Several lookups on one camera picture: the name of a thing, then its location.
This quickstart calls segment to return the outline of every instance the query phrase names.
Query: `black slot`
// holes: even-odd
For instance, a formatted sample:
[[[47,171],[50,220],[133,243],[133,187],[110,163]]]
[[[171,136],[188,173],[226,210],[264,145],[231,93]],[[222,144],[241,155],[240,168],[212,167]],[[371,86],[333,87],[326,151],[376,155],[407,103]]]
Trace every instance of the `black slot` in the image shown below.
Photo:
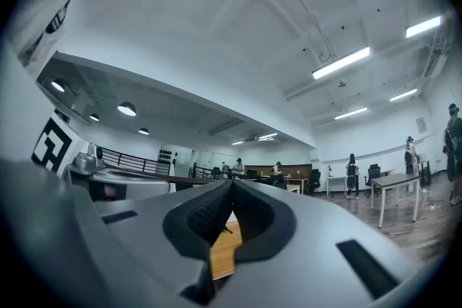
[[[397,287],[398,281],[358,242],[349,240],[337,247],[375,299]]]
[[[103,216],[101,219],[105,224],[114,224],[124,219],[130,219],[132,217],[138,216],[138,213],[135,211],[125,211],[116,214],[110,214],[109,216]]]

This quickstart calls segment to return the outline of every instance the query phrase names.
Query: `gray device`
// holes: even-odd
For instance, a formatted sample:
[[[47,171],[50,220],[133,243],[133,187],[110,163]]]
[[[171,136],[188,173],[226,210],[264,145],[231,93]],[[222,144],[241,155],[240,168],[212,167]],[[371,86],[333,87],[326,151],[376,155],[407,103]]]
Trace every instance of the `gray device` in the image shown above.
[[[33,164],[0,160],[0,170],[1,210],[14,245],[67,303],[404,307],[430,274],[414,275],[392,241],[344,209],[264,184],[216,181],[94,204],[84,188]],[[234,275],[215,294],[209,250],[231,211],[243,245]]]

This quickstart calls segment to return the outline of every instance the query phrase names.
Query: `ceiling light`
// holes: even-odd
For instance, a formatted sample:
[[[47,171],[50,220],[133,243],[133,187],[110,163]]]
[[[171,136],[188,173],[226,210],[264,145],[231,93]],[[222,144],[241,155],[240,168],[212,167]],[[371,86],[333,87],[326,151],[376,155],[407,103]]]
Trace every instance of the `ceiling light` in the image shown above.
[[[398,95],[397,97],[392,97],[390,99],[391,102],[401,99],[402,97],[407,97],[408,95],[412,95],[417,92],[417,89],[411,90],[410,92],[405,92],[404,94]]]
[[[258,138],[258,140],[260,140],[261,138],[271,138],[271,137],[276,136],[276,135],[277,135],[277,133],[272,133],[272,134],[270,134],[270,135],[260,136],[260,137]]]
[[[347,113],[346,115],[339,115],[339,116],[335,117],[335,119],[336,119],[336,120],[339,120],[339,119],[341,119],[341,118],[349,117],[350,115],[356,115],[356,114],[361,113],[361,112],[364,112],[364,111],[366,111],[366,110],[367,110],[367,108],[362,108],[362,109],[360,109],[360,110],[355,110],[354,112]]]
[[[120,104],[117,109],[119,109],[122,113],[126,115],[130,115],[131,117],[134,117],[136,115],[136,109],[133,104],[130,102],[124,102]]]
[[[63,79],[56,79],[55,81],[51,82],[53,87],[58,90],[59,92],[64,92],[64,87],[66,86]]]
[[[360,51],[357,51],[356,53],[346,56],[345,58],[339,59],[338,61],[335,61],[325,67],[317,69],[316,71],[313,71],[313,77],[315,78],[315,80],[320,79],[321,77],[324,77],[326,74],[331,74],[337,69],[342,69],[345,66],[348,66],[349,64],[354,63],[360,59],[366,58],[369,55],[370,48],[364,48]]]
[[[443,21],[442,17],[436,17],[433,19],[430,19],[426,22],[419,23],[418,25],[412,26],[412,27],[407,27],[406,28],[406,38],[410,38],[411,36],[417,35],[421,32],[427,31],[433,27],[437,27],[441,25],[441,22]]]

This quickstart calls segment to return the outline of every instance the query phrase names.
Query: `black logo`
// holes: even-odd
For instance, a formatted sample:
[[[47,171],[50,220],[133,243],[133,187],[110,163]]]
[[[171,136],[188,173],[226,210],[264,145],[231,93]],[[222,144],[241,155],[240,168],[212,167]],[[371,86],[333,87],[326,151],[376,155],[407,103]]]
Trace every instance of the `black logo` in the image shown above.
[[[71,142],[72,139],[50,118],[35,146],[32,161],[49,171],[58,172]]]

